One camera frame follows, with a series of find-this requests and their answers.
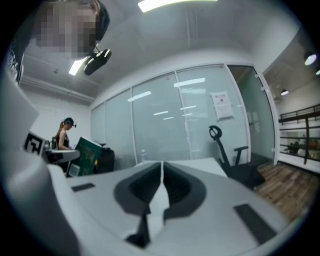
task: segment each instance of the wooden floor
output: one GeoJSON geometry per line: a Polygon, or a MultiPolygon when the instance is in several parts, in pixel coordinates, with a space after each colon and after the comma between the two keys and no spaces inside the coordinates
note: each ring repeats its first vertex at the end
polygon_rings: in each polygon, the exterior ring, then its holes
{"type": "Polygon", "coordinates": [[[258,171],[265,183],[255,192],[275,205],[289,222],[309,209],[320,186],[319,177],[284,164],[262,165],[258,171]]]}

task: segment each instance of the green box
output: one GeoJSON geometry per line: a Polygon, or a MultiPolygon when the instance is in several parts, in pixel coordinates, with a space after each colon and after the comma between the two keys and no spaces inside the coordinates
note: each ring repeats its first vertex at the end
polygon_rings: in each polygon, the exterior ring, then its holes
{"type": "Polygon", "coordinates": [[[80,157],[70,162],[68,175],[78,177],[93,174],[95,162],[102,151],[101,145],[85,137],[80,137],[75,150],[80,152],[80,157]]]}

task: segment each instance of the chair armrest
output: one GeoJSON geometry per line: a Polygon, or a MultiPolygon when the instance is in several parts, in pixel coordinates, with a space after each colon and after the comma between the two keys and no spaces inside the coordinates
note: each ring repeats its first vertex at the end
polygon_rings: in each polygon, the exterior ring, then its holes
{"type": "Polygon", "coordinates": [[[248,146],[242,146],[242,147],[237,147],[234,149],[234,151],[238,151],[238,154],[236,154],[236,160],[235,160],[235,165],[237,166],[240,161],[240,156],[241,156],[241,151],[248,149],[248,146]]]}
{"type": "Polygon", "coordinates": [[[234,151],[246,150],[246,149],[248,149],[248,148],[249,148],[248,146],[241,146],[241,147],[235,148],[234,151]]]}

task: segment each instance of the black cap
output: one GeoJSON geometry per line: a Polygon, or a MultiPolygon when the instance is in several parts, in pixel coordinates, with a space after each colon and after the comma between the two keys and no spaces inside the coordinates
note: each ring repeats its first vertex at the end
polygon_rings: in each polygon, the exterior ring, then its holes
{"type": "Polygon", "coordinates": [[[69,123],[70,125],[74,125],[74,120],[71,117],[67,117],[63,120],[64,123],[69,123]]]}

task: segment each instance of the door frame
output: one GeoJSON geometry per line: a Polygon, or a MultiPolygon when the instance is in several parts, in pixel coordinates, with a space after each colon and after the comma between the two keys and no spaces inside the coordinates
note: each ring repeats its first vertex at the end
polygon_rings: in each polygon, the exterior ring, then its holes
{"type": "Polygon", "coordinates": [[[243,119],[244,119],[244,126],[245,126],[245,131],[246,131],[246,143],[248,145],[248,151],[247,151],[247,158],[246,159],[247,159],[247,162],[250,162],[251,161],[251,136],[250,136],[250,126],[249,126],[249,120],[248,120],[248,115],[247,115],[245,102],[244,102],[244,99],[242,98],[242,95],[241,95],[239,86],[238,86],[238,84],[236,82],[236,79],[235,79],[234,75],[232,74],[230,68],[228,67],[229,64],[224,63],[223,65],[224,65],[225,69],[227,70],[229,76],[231,77],[231,80],[232,80],[232,83],[233,83],[233,87],[234,87],[234,89],[236,91],[236,95],[238,97],[238,100],[241,103],[241,109],[242,109],[243,119]]]}
{"type": "Polygon", "coordinates": [[[272,115],[272,121],[273,121],[273,132],[274,132],[274,155],[273,155],[273,165],[276,165],[279,160],[280,155],[280,128],[279,128],[279,122],[278,122],[278,111],[276,108],[276,104],[274,101],[274,98],[272,96],[272,93],[270,91],[270,88],[268,86],[268,83],[264,77],[264,75],[257,69],[257,67],[253,63],[246,63],[246,62],[225,62],[225,65],[227,66],[245,66],[245,67],[251,67],[254,69],[254,71],[259,76],[259,80],[262,84],[262,87],[264,88],[266,98],[269,102],[271,115],[272,115]]]}

